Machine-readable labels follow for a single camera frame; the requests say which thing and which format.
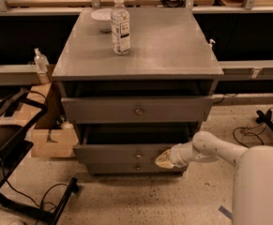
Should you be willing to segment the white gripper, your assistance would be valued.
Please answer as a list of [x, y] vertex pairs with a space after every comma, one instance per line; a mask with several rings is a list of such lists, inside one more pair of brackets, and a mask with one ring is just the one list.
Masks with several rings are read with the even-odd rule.
[[166, 150], [160, 154], [155, 163], [164, 169], [172, 169], [173, 167], [186, 167], [190, 162], [196, 161], [200, 152], [191, 142], [179, 143], [174, 145], [169, 151]]

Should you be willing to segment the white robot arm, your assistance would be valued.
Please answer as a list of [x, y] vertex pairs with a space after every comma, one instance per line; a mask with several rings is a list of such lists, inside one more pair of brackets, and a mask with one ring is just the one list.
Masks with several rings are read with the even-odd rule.
[[221, 158], [235, 166], [232, 225], [273, 225], [273, 147], [251, 148], [226, 142], [210, 132], [197, 132], [190, 142], [160, 154], [161, 168], [183, 168], [191, 162]]

